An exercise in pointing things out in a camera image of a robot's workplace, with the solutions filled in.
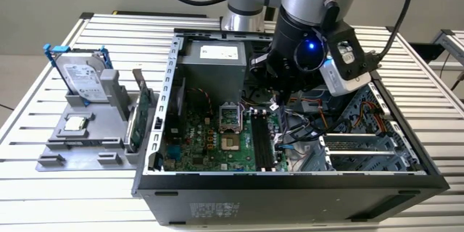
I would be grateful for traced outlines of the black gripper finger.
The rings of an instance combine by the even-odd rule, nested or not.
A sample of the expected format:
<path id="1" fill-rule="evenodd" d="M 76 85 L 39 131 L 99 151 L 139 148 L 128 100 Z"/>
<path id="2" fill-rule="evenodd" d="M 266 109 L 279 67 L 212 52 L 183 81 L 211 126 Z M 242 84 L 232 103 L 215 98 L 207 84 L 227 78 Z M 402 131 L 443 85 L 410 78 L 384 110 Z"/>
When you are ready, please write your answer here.
<path id="1" fill-rule="evenodd" d="M 267 90 L 279 92 L 279 99 L 287 98 L 287 75 L 283 58 L 279 52 L 266 53 L 251 60 L 250 69 L 259 85 Z"/>

